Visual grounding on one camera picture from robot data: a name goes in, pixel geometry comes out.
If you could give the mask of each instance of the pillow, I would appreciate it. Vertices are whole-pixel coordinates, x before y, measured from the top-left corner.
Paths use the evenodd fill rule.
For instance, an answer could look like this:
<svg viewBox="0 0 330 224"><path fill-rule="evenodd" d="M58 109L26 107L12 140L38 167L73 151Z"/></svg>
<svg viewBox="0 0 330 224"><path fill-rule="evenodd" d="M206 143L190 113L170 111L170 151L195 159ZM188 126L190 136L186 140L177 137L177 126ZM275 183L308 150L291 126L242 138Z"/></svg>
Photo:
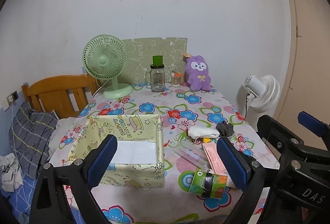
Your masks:
<svg viewBox="0 0 330 224"><path fill-rule="evenodd" d="M17 155L22 170L33 179L37 178L49 159L48 143L56 123L57 118L53 112L36 112L27 101L13 119L13 127L9 129L10 146Z"/></svg>
<svg viewBox="0 0 330 224"><path fill-rule="evenodd" d="M56 129L51 135L49 140L49 157L51 158L54 152L58 149L58 145L61 143L63 137L69 132L73 123L77 118L69 117L58 120Z"/></svg>

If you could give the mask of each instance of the cable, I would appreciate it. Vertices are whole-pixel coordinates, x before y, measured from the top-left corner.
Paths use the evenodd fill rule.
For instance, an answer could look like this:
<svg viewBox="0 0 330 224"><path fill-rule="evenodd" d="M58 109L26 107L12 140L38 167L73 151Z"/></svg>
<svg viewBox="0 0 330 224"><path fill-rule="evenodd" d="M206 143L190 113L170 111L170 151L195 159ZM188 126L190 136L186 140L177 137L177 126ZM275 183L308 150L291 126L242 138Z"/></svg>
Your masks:
<svg viewBox="0 0 330 224"><path fill-rule="evenodd" d="M103 86L105 86L105 84L106 84L108 81L110 81L110 80L107 80L102 86L100 86L99 89L96 90L96 92L94 93L94 95L92 96L92 98L96 95L96 93L97 93L101 88L103 88Z"/></svg>
<svg viewBox="0 0 330 224"><path fill-rule="evenodd" d="M12 102L12 133L13 133L13 144L14 144L14 152L15 152L15 156L16 156L16 159L17 159L17 162L19 163L19 158L17 156L17 153L16 153L16 146L15 146L15 137L14 137L14 103ZM24 194L24 198L25 198L25 201L28 205L28 207L31 209L30 205L29 205L29 201L27 200L26 198L26 195L25 195L25 191L24 191L24 181L23 181L23 169L22 169L22 166L20 165L19 163L19 168L20 168L20 171L22 173L22 190L23 190L23 194Z"/></svg>
<svg viewBox="0 0 330 224"><path fill-rule="evenodd" d="M246 118L246 113L248 112L248 101L247 101L248 95L249 95L249 93L247 93L246 97L245 97L245 116L244 116L244 119Z"/></svg>
<svg viewBox="0 0 330 224"><path fill-rule="evenodd" d="M97 79L95 79L95 81L96 81L96 83L97 83L98 87L101 87L101 88L103 88L103 89L106 89L106 88L108 88L108 86L107 86L107 87L103 87L103 86L100 86L100 85L99 85L99 82L97 81Z"/></svg>

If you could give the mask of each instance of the storage box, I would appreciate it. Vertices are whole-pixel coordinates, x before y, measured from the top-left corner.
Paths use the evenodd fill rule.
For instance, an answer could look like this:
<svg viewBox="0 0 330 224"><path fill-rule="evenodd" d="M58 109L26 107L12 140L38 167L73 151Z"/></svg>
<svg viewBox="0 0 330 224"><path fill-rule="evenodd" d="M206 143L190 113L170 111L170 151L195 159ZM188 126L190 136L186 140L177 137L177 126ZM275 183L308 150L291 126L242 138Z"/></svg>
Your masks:
<svg viewBox="0 0 330 224"><path fill-rule="evenodd" d="M123 146L128 142L128 147L135 147L136 152L139 147L148 146L154 149L155 163L111 163L105 172L101 183L131 186L131 187L162 187L164 180L164 153L163 153L163 133L161 116L156 114L142 115L100 115L91 116L86 125L80 130L79 136L75 139L73 147L68 155L68 160L72 163L75 159L84 159L88 153L97 148L102 140L112 134L117 137L118 150L114 159L140 159L143 160L150 155L152 150L145 150L139 156L131 156L131 148L123 153Z"/></svg>

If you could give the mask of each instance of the yellow bow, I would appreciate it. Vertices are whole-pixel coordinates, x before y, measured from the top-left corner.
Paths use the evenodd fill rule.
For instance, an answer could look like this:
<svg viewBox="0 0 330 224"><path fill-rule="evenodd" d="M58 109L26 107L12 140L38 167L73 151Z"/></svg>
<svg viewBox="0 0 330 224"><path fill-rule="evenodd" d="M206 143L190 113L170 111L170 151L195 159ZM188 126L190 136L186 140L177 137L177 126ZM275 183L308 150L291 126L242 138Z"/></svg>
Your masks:
<svg viewBox="0 0 330 224"><path fill-rule="evenodd" d="M205 75L198 75L198 76L197 76L197 78L200 78L201 81L204 81L205 77L206 77Z"/></svg>

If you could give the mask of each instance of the green desk fan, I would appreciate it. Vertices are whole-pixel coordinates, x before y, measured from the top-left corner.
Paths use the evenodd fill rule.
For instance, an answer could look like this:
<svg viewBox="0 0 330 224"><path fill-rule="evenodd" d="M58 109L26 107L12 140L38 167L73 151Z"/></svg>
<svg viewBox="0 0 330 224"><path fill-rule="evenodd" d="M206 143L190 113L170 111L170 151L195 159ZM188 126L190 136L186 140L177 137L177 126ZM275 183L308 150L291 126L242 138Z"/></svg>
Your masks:
<svg viewBox="0 0 330 224"><path fill-rule="evenodd" d="M112 85L103 92L105 98L121 98L133 91L129 84L117 80L128 58L126 47L118 38L107 34L94 37L85 46L82 58L87 72L95 79L111 79Z"/></svg>

